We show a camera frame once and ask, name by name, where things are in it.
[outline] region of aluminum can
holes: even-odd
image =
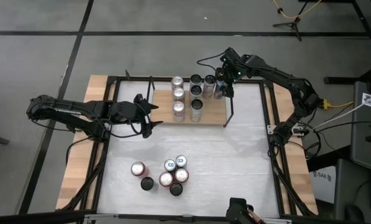
[[[217,80],[216,82],[216,89],[214,90],[214,97],[215,99],[222,99],[224,96],[222,95],[222,91],[220,88],[225,85],[224,81]]]
[[[190,102],[200,99],[202,99],[202,88],[200,88],[200,86],[198,85],[195,85],[191,88],[190,91]]]
[[[174,175],[175,179],[180,182],[180,183],[184,183],[188,180],[189,178],[189,173],[188,171],[186,171],[186,169],[178,169],[176,172],[175,172],[175,175]]]
[[[137,161],[131,165],[131,174],[136,177],[146,174],[146,170],[146,166],[140,161]]]
[[[183,155],[177,156],[177,158],[175,159],[175,164],[178,167],[185,167],[186,166],[186,157],[183,156]]]
[[[159,176],[159,183],[164,187],[170,186],[173,182],[173,176],[169,172],[164,172]]]
[[[184,88],[184,80],[179,76],[172,78],[172,91],[177,87]]]
[[[214,86],[216,84],[216,77],[214,75],[206,75],[203,84],[203,98],[208,99],[213,95]]]
[[[183,186],[180,183],[175,182],[175,183],[171,184],[170,193],[173,196],[179,196],[179,195],[181,195],[182,192],[183,192]]]
[[[173,118],[177,122],[182,122],[185,119],[185,105],[181,101],[173,103]]]
[[[185,91],[183,88],[177,87],[173,90],[173,100],[185,102]]]
[[[191,102],[191,121],[199,122],[202,117],[203,103],[201,100],[193,100]]]
[[[201,84],[202,84],[202,77],[200,77],[200,75],[197,75],[197,74],[192,75],[190,78],[190,91],[193,86],[195,85],[200,86]]]
[[[175,167],[176,167],[176,165],[175,165],[175,162],[174,162],[174,160],[173,159],[167,159],[166,161],[165,161],[165,169],[167,170],[167,171],[173,171],[174,169],[175,169]]]
[[[150,190],[153,187],[153,179],[150,177],[144,177],[141,180],[141,188],[142,190]]]

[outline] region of silver can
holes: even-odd
[[[172,90],[177,87],[184,88],[184,80],[179,76],[172,78]]]
[[[190,102],[200,99],[202,99],[202,88],[200,88],[200,86],[198,85],[195,85],[191,88],[190,91]]]
[[[167,170],[167,171],[173,171],[174,169],[175,169],[175,162],[174,162],[174,160],[173,159],[167,159],[166,161],[165,161],[165,169]]]
[[[145,170],[145,165],[140,161],[137,161],[131,165],[131,174],[134,176],[141,176],[145,173]]]
[[[169,172],[164,172],[159,176],[159,183],[164,187],[170,186],[173,182],[173,176]]]
[[[216,89],[214,90],[214,97],[215,97],[215,99],[222,99],[224,97],[222,95],[222,90],[220,90],[220,88],[222,86],[225,86],[225,84],[226,83],[224,81],[217,80]]]
[[[173,118],[177,122],[185,120],[185,105],[183,102],[177,101],[173,103]]]
[[[214,85],[216,84],[216,77],[214,75],[206,75],[203,84],[203,98],[208,99],[213,95]]]
[[[202,117],[203,103],[201,100],[193,100],[191,102],[191,121],[199,122]]]
[[[178,167],[184,167],[184,166],[186,166],[186,157],[183,156],[183,155],[177,156],[177,158],[175,159],[175,164]]]
[[[175,179],[180,182],[180,183],[184,183],[188,180],[189,178],[189,173],[188,171],[186,171],[186,169],[178,169],[176,172],[175,172]]]
[[[173,100],[185,102],[185,91],[183,88],[177,87],[173,90]]]
[[[190,78],[190,91],[193,86],[198,85],[200,86],[202,84],[202,77],[200,75],[194,74]]]

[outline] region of gray floor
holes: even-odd
[[[78,30],[87,2],[0,0],[0,30]],[[233,2],[95,1],[86,30],[280,32],[272,24],[288,21],[270,1]],[[282,4],[290,16],[302,6],[297,1]],[[300,31],[362,32],[363,27],[351,5],[320,4],[301,18]],[[11,140],[0,146],[0,215],[16,213],[44,130],[25,115],[29,99],[57,94],[74,41],[75,37],[0,36],[0,136]],[[365,38],[305,37],[298,42],[294,37],[84,37],[65,99],[83,100],[90,75],[124,75],[125,69],[133,76],[207,75],[211,71],[197,66],[196,60],[226,47],[257,54],[272,66],[308,78],[332,104],[351,101],[353,89],[324,85],[324,76],[356,77],[371,67],[371,41]],[[218,60],[211,64],[220,65]],[[311,124],[337,112],[319,110]],[[326,133],[333,147],[349,144],[349,126]],[[70,133],[54,132],[30,212],[54,210],[72,139]],[[304,139],[305,146],[314,142],[314,136]],[[323,144],[321,153],[329,151]]]

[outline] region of wooden table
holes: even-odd
[[[90,76],[84,102],[90,100],[103,100],[107,79],[108,76],[106,75]],[[285,121],[293,112],[293,103],[291,102],[291,96],[288,90],[278,85],[274,85],[274,91],[280,121]],[[109,90],[109,100],[112,99],[113,92],[114,85],[112,85],[111,89]],[[265,93],[267,97],[269,117],[270,120],[273,121],[274,116],[270,100],[270,92],[268,88],[265,89]],[[84,133],[76,133],[73,141],[77,141],[85,137],[86,136]],[[302,145],[300,138],[292,137],[290,140]],[[63,178],[60,195],[58,197],[57,208],[62,208],[63,206],[65,206],[83,185],[88,170],[92,147],[92,141],[83,141],[72,147],[68,165],[66,167],[65,175]],[[102,144],[99,145],[98,155],[101,153],[101,150]],[[285,146],[285,150],[290,179],[294,190],[300,196],[302,201],[308,206],[308,208],[315,214],[318,214],[318,209],[316,207],[315,197],[311,186],[311,179],[309,177],[303,149],[295,144],[288,143]],[[89,191],[86,208],[91,208],[91,201],[94,196],[94,186],[92,185],[90,189],[91,190]],[[281,187],[281,189],[285,213],[290,214],[290,207],[288,204],[286,190],[283,188],[283,186]]]

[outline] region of robotic arm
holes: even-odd
[[[130,136],[116,136],[119,138],[127,138],[142,134],[144,138],[152,134],[152,129],[161,121],[151,122],[148,114],[152,109],[158,106],[148,103],[146,99],[138,94],[133,103],[128,101],[89,101],[81,103],[68,100],[57,100],[51,96],[41,95],[30,100],[30,105],[27,110],[28,118],[32,121],[53,119],[55,121],[66,124],[66,127],[75,132],[80,129],[91,137],[94,141],[106,141],[108,135],[112,134],[105,127],[104,123],[108,124],[129,124],[132,126],[135,134]],[[82,115],[90,121],[81,119],[76,115]],[[138,132],[134,129],[132,123],[140,123],[141,130]]]
[[[277,70],[256,55],[239,56],[234,49],[229,47],[220,60],[223,65],[222,68],[216,69],[216,76],[218,80],[225,82],[220,90],[226,97],[234,96],[232,84],[244,76],[247,78],[263,77],[289,90],[295,110],[285,122],[280,123],[273,130],[271,140],[277,146],[284,146],[293,134],[292,127],[301,118],[310,115],[322,103],[322,99],[307,79],[296,78]]]

